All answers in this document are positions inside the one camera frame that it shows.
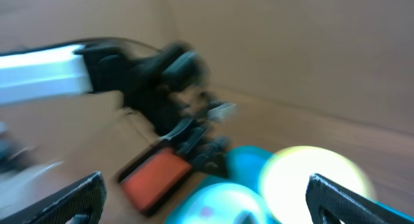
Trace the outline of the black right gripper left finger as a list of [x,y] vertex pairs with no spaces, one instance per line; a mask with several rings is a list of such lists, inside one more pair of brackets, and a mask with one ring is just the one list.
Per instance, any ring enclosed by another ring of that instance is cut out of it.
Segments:
[[1,224],[97,224],[102,216],[107,190],[101,172],[66,186],[19,212]]

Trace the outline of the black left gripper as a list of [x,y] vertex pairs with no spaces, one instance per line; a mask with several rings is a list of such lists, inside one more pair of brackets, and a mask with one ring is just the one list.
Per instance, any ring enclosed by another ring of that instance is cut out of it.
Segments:
[[123,92],[123,106],[138,111],[153,126],[158,141],[194,170],[228,178],[226,162],[230,139],[209,136],[214,122],[224,122],[232,114],[232,104],[213,93],[196,95],[196,110],[163,88],[135,89]]

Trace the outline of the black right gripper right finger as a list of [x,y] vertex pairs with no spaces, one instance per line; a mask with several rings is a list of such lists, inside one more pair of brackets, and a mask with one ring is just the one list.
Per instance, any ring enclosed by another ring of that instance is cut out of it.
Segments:
[[381,203],[370,201],[334,181],[312,174],[306,203],[317,224],[413,224],[413,218]]

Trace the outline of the yellow plate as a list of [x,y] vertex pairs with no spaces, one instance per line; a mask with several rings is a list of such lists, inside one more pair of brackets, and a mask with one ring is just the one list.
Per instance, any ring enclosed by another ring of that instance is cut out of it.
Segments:
[[321,174],[370,200],[376,192],[367,174],[353,161],[325,148],[292,146],[265,163],[259,176],[259,193],[279,223],[311,223],[305,193],[312,174]]

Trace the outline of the light blue plate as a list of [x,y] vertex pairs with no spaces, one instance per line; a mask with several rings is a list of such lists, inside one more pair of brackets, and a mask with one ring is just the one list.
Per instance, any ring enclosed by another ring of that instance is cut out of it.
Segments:
[[178,214],[181,224],[267,224],[268,212],[259,195],[236,183],[217,183],[193,194]]

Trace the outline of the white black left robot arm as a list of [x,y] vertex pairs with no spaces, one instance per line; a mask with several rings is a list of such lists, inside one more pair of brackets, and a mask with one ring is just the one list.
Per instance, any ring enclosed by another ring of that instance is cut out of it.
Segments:
[[190,45],[176,41],[150,56],[136,56],[127,38],[66,41],[1,54],[1,103],[118,91],[122,105],[138,111],[162,142],[196,170],[230,175],[229,140],[208,136],[232,104],[205,89],[206,68]]

